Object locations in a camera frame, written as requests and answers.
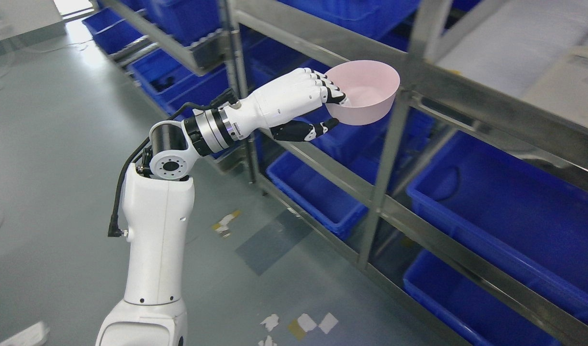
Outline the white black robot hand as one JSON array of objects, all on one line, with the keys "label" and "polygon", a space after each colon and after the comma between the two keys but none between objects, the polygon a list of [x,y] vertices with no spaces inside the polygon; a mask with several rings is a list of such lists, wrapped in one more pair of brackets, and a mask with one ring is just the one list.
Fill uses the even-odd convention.
[{"label": "white black robot hand", "polygon": [[323,73],[311,68],[296,68],[257,88],[239,101],[238,108],[224,107],[228,122],[238,139],[256,129],[266,129],[278,141],[312,141],[339,123],[335,118],[309,124],[296,117],[317,110],[324,104],[346,103],[347,96]]}]

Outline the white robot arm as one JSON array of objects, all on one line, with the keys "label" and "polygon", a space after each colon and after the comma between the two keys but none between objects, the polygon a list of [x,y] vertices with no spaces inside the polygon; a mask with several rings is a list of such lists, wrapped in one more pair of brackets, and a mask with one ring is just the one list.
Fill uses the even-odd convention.
[{"label": "white robot arm", "polygon": [[126,289],[103,320],[98,346],[184,346],[188,310],[181,293],[188,218],[195,187],[190,170],[202,156],[240,138],[224,110],[196,111],[153,125],[127,158],[108,236],[130,243]]}]

